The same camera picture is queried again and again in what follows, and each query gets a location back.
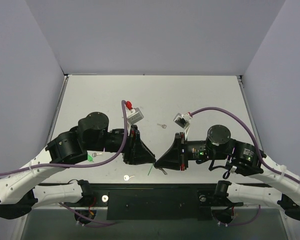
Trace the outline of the green tag with key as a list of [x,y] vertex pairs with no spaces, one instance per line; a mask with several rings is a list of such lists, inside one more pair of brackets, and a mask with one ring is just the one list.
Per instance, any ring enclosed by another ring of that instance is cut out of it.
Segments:
[[150,169],[149,169],[149,171],[148,171],[148,173],[147,173],[147,176],[149,176],[151,174],[151,171],[153,169],[160,170],[165,176],[168,175],[168,173],[163,168],[161,168],[161,167],[155,167],[155,164],[152,164],[151,167],[150,167]]

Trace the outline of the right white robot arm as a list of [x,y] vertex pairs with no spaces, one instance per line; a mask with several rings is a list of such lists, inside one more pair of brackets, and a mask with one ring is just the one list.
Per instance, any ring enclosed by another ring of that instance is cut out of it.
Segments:
[[220,219],[230,209],[256,204],[281,210],[300,221],[300,177],[275,163],[254,145],[235,140],[224,125],[213,125],[201,141],[177,133],[172,146],[154,164],[156,169],[184,171],[189,161],[209,162],[209,171],[225,170],[214,191],[199,191],[200,204],[224,206],[211,215]]

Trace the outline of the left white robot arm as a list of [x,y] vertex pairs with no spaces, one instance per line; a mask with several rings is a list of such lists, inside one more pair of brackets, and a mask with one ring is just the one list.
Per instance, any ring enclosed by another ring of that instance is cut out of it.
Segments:
[[35,208],[56,203],[94,205],[97,197],[87,180],[41,184],[52,175],[86,161],[89,151],[122,154],[129,165],[155,163],[155,155],[142,142],[136,125],[111,131],[108,126],[109,118],[104,113],[92,112],[50,141],[21,172],[0,178],[0,218],[17,219]]

